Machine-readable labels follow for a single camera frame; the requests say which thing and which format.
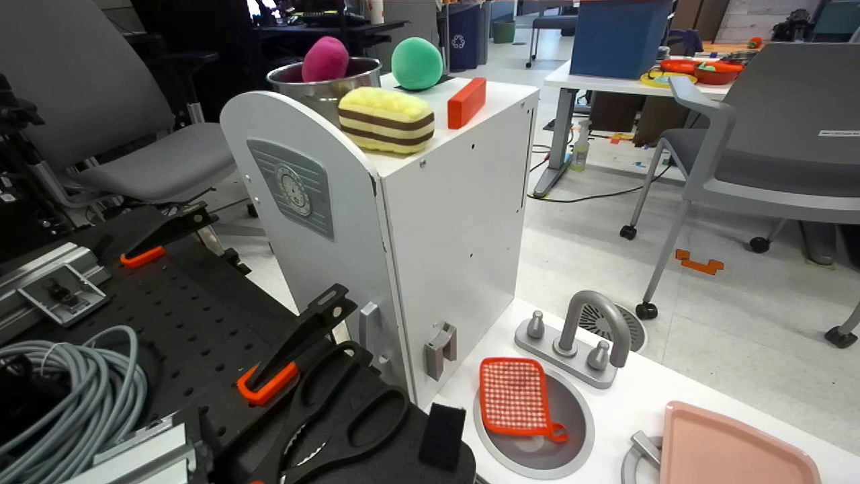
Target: pink ball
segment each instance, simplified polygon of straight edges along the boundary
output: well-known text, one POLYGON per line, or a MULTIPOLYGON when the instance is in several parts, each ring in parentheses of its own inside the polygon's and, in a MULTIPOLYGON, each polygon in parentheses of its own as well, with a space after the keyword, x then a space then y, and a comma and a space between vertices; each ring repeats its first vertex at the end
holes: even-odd
POLYGON ((302 79, 306 83, 340 79, 347 74, 348 64, 349 53, 341 41, 322 37, 304 56, 302 79))

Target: pink tray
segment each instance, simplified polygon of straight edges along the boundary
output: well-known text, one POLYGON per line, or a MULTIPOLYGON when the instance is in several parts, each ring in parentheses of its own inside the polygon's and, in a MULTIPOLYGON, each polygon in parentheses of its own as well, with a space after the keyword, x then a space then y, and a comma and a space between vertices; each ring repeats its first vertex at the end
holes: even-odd
POLYGON ((660 484, 821 484, 801 450, 680 401, 666 405, 660 484))

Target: faucet handle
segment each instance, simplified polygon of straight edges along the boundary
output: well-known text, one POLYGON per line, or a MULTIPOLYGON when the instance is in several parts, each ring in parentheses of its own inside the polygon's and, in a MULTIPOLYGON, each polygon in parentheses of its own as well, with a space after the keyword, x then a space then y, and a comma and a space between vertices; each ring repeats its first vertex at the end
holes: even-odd
POLYGON ((609 343, 605 341, 597 343, 597 347, 588 353, 586 361, 588 366, 594 369, 606 369, 606 365, 609 364, 609 343))
POLYGON ((544 313, 540 311, 535 311, 531 314, 531 320, 529 320, 529 326, 525 329, 526 334, 529 335, 529 338, 540 339, 544 337, 544 313))

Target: white table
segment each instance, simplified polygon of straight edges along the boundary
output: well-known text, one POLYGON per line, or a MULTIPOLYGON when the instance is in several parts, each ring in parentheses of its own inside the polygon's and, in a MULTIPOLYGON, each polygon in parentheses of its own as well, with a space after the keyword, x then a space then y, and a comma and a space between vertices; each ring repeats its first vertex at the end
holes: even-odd
MULTIPOLYGON (((570 74, 570 61, 552 72, 546 79, 544 85, 557 87, 562 91, 558 97, 556 107, 556 126, 552 132, 552 146, 550 149, 550 161, 544 174, 537 181, 534 196, 546 196, 552 187, 562 177, 562 174, 570 166, 571 157, 567 156, 566 147, 568 133, 570 132, 571 116, 574 113, 576 92, 578 90, 593 90, 602 92, 620 92, 624 94, 638 94, 642 96, 672 97, 672 90, 653 87, 643 84, 639 79, 601 78, 598 76, 582 76, 570 74)), ((721 100, 728 93, 732 84, 723 86, 698 86, 710 99, 721 100)))
MULTIPOLYGON (((529 357, 513 342, 513 334, 523 319, 541 307, 513 300, 504 314, 487 331, 480 343, 465 357, 463 364, 441 389, 437 403, 462 407, 467 411, 463 441, 475 455, 477 473, 492 484, 540 484, 582 482, 618 484, 624 455, 630 449, 630 436, 644 431, 649 436, 663 435, 666 403, 680 400, 752 425, 809 454, 818 466, 825 484, 856 484, 860 457, 760 412, 725 394, 695 382, 646 357, 631 353, 627 364, 618 370, 611 388, 598 390, 538 359, 546 368, 557 370, 583 395, 594 421, 594 446, 581 468, 554 481, 536 481, 502 466, 487 451, 478 437, 472 408, 478 391, 481 361, 487 357, 529 357)), ((561 318, 544 313, 544 323, 561 330, 561 318)), ((596 345, 601 338, 579 330, 576 338, 596 345)), ((638 466, 637 484, 657 484, 658 471, 644 461, 638 466)))

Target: chair wheel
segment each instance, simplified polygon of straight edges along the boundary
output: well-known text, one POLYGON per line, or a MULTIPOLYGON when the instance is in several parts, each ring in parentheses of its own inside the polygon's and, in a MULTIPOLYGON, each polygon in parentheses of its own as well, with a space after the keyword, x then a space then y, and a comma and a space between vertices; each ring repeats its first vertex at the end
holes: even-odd
POLYGON ((618 235, 624 237, 627 240, 633 240, 636 238, 636 227, 632 225, 625 225, 621 227, 621 232, 618 235))
POLYGON ((841 349, 847 348, 857 342, 857 336, 854 333, 842 334, 839 332, 839 326, 834 326, 830 328, 830 331, 824 333, 824 339, 841 349))
POLYGON ((650 302, 637 304, 636 316, 638 316, 640 320, 652 320, 657 317, 657 306, 650 302))
POLYGON ((750 249, 757 254, 764 254, 771 248, 771 242, 764 237, 753 237, 750 239, 750 249))

